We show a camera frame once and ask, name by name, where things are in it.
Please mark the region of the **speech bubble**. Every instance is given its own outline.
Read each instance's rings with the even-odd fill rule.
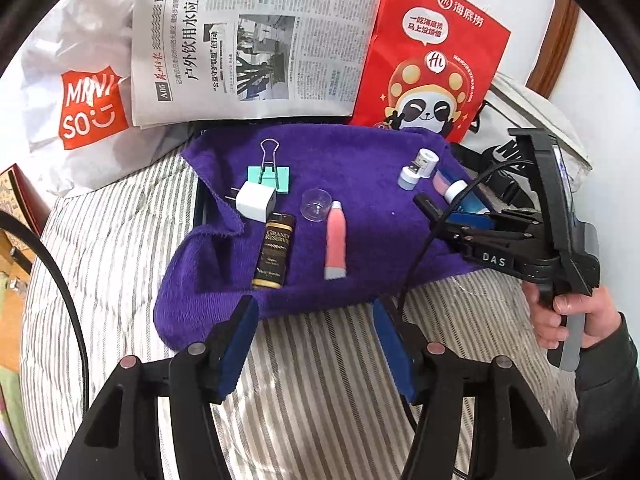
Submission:
[[[409,9],[402,19],[404,33],[412,40],[420,41],[424,46],[427,43],[440,44],[449,35],[449,22],[435,10],[424,7]]]

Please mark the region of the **human hand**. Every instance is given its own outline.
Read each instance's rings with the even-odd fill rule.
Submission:
[[[605,286],[594,288],[593,296],[581,294],[556,296],[553,310],[540,305],[540,292],[537,285],[522,282],[522,291],[529,303],[530,319],[540,348],[558,348],[559,342],[569,337],[569,331],[560,326],[561,315],[570,316],[579,312],[586,314],[582,348],[589,348],[606,339],[622,323],[620,313]]]

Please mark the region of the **screw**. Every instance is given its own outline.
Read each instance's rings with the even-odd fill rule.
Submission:
[[[206,349],[207,346],[204,343],[191,343],[189,348],[187,348],[187,352],[189,352],[190,355],[200,355],[204,353]]]
[[[129,368],[133,368],[138,362],[138,358],[135,355],[125,355],[122,359],[120,359],[120,366],[122,366],[125,370]]]
[[[504,368],[505,370],[513,366],[513,361],[509,359],[506,355],[498,355],[498,357],[495,358],[495,363],[500,368]]]
[[[442,343],[429,343],[427,345],[427,352],[433,355],[442,355],[444,354],[445,348]]]

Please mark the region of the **teal binder clip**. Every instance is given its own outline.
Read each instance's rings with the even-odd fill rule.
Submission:
[[[275,143],[271,162],[267,161],[267,151],[264,149],[265,142],[272,141]],[[275,139],[264,139],[260,143],[262,148],[262,165],[249,166],[247,169],[247,180],[256,184],[263,184],[275,188],[278,193],[289,192],[289,167],[276,165],[276,151],[280,147],[280,143]]]

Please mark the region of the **striped mattress cover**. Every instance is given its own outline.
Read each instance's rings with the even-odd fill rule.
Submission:
[[[152,309],[164,270],[191,229],[197,177],[171,152],[110,186],[59,200],[43,241],[76,302],[90,397],[119,359],[172,354]],[[531,336],[519,282],[491,270],[413,290],[406,306],[428,339],[460,356],[511,356],[563,448],[577,437],[573,376],[551,368]],[[21,342],[26,420],[42,478],[53,479],[81,422],[78,349],[46,269],[33,268]],[[466,470],[473,401],[465,399],[458,467]],[[168,400],[159,401],[165,477],[178,479]],[[399,478],[412,430],[374,334],[368,304],[265,320],[235,392],[212,407],[235,479]]]

